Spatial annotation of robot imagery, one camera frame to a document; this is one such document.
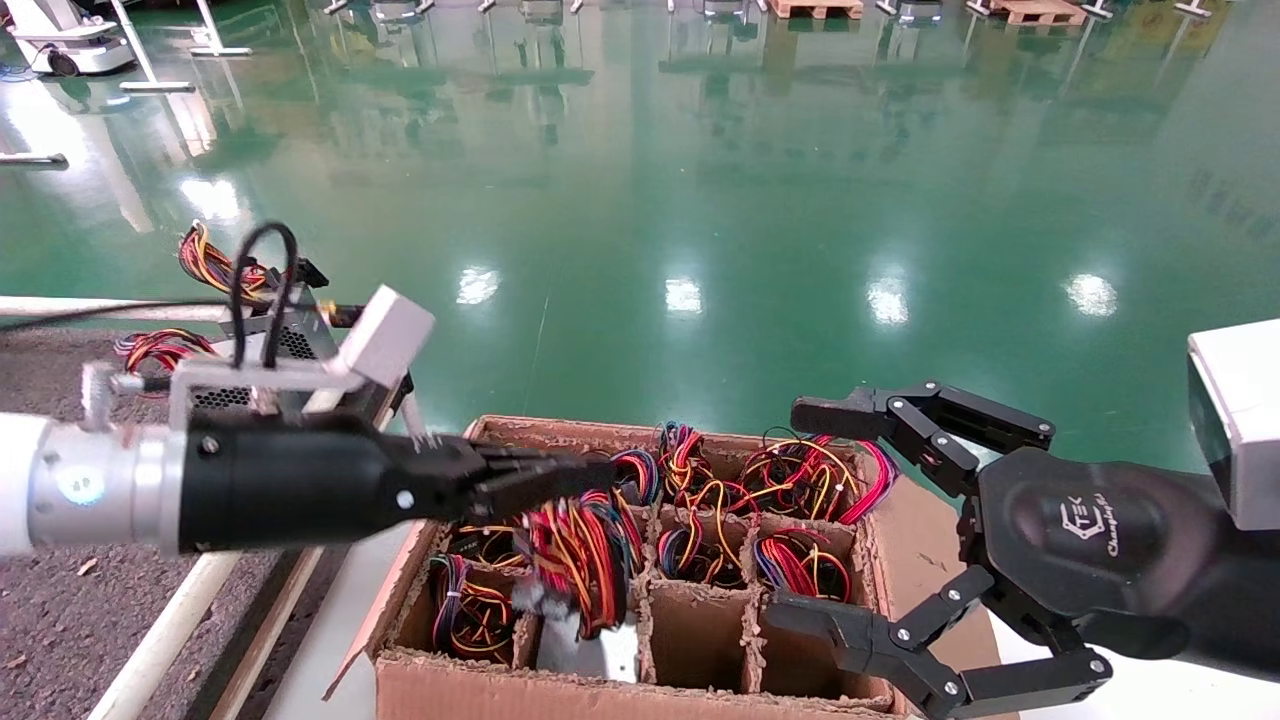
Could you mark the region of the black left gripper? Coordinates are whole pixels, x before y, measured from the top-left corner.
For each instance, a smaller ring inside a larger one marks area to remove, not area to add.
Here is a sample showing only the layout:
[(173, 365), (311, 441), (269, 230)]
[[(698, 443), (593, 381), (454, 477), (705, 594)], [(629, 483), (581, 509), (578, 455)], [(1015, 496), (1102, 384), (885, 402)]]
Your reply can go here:
[(471, 520), (500, 521), (617, 478), (599, 454), (412, 439), (347, 413), (204, 419), (187, 439), (182, 553), (348, 544), (468, 507)]

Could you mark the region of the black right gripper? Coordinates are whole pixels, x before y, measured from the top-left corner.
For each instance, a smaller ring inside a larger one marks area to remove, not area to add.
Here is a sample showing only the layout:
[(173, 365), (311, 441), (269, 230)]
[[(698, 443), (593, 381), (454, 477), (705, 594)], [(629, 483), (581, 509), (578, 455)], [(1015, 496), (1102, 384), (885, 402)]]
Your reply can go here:
[[(972, 496), (961, 556), (987, 570), (969, 566), (902, 619), (786, 591), (764, 612), (771, 626), (827, 641), (837, 667), (888, 682), (923, 717), (1079, 703), (1114, 675), (1084, 643), (1277, 679), (1277, 533), (1239, 529), (1208, 477), (1055, 457), (1041, 451), (1056, 432), (1048, 420), (937, 380), (801, 396), (790, 423), (883, 441), (948, 497)], [(979, 470), (963, 441), (1015, 452)], [(1050, 657), (964, 671), (941, 662), (932, 644), (983, 600)]]

